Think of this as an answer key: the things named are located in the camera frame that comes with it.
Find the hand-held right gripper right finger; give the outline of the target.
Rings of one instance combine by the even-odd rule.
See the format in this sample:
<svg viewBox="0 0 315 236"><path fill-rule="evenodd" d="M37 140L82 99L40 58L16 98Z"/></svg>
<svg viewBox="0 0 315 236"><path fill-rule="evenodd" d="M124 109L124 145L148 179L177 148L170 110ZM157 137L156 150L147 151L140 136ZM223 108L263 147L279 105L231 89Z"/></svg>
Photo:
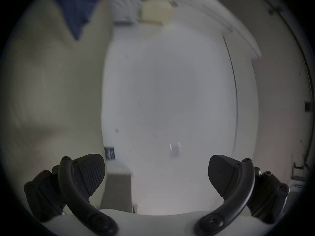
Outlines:
<svg viewBox="0 0 315 236"><path fill-rule="evenodd" d="M289 186L270 171L262 173L250 158L237 161L225 155L213 155L208 165L208 177L224 202L195 223L196 235L220 233L245 207L261 222L270 225L278 222L289 195Z"/></svg>

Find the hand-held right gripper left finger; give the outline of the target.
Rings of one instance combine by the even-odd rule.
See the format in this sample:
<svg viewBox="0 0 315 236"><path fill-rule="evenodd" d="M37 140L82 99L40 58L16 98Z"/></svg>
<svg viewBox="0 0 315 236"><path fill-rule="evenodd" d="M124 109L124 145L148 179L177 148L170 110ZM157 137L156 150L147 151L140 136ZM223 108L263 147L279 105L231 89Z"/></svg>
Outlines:
<svg viewBox="0 0 315 236"><path fill-rule="evenodd" d="M52 171L41 171L24 185L32 215L39 222L48 222L61 215L68 206L93 233L99 236L117 235L117 223L89 202L104 176L105 163L100 154L88 154L74 160L64 156Z"/></svg>

